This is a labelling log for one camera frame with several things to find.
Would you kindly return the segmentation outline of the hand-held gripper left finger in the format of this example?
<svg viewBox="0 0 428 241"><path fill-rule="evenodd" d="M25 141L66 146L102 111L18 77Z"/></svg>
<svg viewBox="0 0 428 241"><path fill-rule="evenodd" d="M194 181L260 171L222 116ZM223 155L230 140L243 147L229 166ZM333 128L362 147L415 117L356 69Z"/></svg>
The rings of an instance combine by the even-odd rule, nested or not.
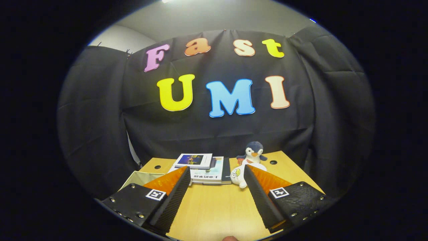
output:
<svg viewBox="0 0 428 241"><path fill-rule="evenodd" d="M129 223L165 235L190 182L190 168L182 167L143 185L130 183L101 203Z"/></svg>

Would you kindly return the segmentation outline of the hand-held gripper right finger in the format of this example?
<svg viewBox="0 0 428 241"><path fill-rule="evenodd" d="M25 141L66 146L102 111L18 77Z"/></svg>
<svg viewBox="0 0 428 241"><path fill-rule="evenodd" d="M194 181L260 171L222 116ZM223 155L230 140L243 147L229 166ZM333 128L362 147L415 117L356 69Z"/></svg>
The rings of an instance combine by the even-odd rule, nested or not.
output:
<svg viewBox="0 0 428 241"><path fill-rule="evenodd" d="M292 184L250 165L244 179L270 233L297 228L330 207L330 197L304 181Z"/></svg>

